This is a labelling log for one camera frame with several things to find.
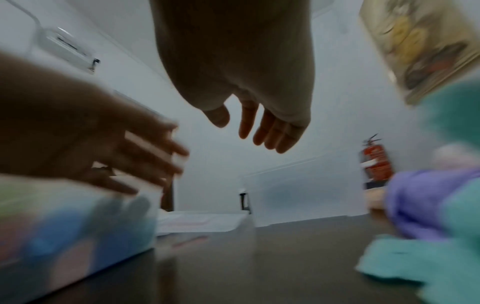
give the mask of white wall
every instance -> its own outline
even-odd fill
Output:
[[[254,146],[251,136],[244,141],[238,137],[241,108],[235,98],[227,101],[230,124],[217,129],[160,76],[130,58],[64,6],[54,6],[54,0],[43,0],[42,6],[31,0],[20,3],[37,14],[44,26],[64,27],[96,50],[102,64],[92,80],[100,80],[180,121],[178,138],[191,148],[185,174],[176,183],[176,203],[181,210],[238,210],[240,176],[315,157],[325,151],[359,151],[362,140],[375,133],[380,133],[399,170],[429,167],[432,149],[439,144],[418,126],[416,112],[406,108],[389,83],[370,41],[356,22],[359,0],[342,0],[347,10],[340,10],[340,14],[336,11],[336,15],[330,12],[313,21],[317,73],[313,120],[302,140],[285,155]],[[470,13],[480,10],[476,0],[462,3]],[[3,31],[2,14],[6,6],[0,2],[0,47],[16,45],[21,49],[22,44]],[[339,31],[335,20],[338,15],[346,21],[346,34]],[[475,21],[480,25],[480,17]],[[25,29],[25,33],[32,26],[25,18],[8,22],[5,26]],[[39,50],[35,51],[34,59],[68,69],[65,63]]]

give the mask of fire extinguisher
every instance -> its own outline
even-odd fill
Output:
[[[371,164],[365,167],[369,178],[374,181],[386,181],[393,176],[394,171],[385,148],[380,144],[375,144],[376,141],[381,140],[374,139],[377,135],[378,134],[375,134],[363,142],[366,146],[362,151],[363,163],[368,162]]]

